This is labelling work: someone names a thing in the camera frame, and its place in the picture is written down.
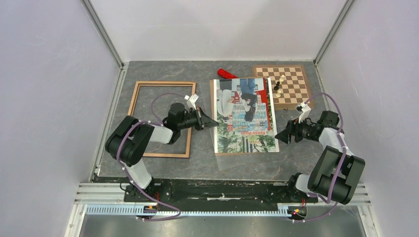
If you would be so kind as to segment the wooden picture frame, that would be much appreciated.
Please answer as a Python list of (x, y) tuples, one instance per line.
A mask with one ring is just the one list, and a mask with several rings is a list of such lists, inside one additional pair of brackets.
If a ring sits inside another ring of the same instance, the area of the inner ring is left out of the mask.
[[(137, 81), (135, 83), (133, 95), (132, 95), (130, 106), (128, 109), (129, 116), (133, 116), (138, 94), (142, 86), (162, 86), (162, 87), (183, 86), (183, 87), (191, 87), (192, 88), (191, 94), (195, 94), (196, 92), (196, 83), (191, 82), (191, 81)], [(187, 130), (186, 151), (184, 154), (144, 153), (143, 156), (147, 158), (189, 158), (191, 136), (192, 136), (192, 129), (189, 128)]]

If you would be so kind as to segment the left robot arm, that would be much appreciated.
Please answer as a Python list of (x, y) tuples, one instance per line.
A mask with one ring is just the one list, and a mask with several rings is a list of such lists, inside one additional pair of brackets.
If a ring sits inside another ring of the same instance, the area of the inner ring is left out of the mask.
[(122, 166), (136, 195), (142, 201), (150, 201), (155, 195), (155, 188), (150, 185), (153, 177), (142, 160), (148, 144), (172, 145), (184, 129), (201, 131), (218, 126), (201, 107), (186, 109), (181, 103), (173, 103), (161, 124), (126, 116), (106, 141), (105, 151)]

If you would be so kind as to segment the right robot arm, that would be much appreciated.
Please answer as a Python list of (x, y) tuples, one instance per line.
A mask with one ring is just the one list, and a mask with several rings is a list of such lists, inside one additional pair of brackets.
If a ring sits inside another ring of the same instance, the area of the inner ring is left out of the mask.
[(303, 139), (319, 142), (323, 147), (310, 175), (296, 173), (286, 186), (286, 197), (299, 201), (305, 196), (321, 195), (324, 202), (348, 204), (356, 191), (365, 168), (365, 161), (355, 156), (347, 147), (344, 133), (338, 129), (339, 116), (323, 111), (319, 120), (310, 118), (289, 120), (285, 129), (275, 139), (289, 144)]

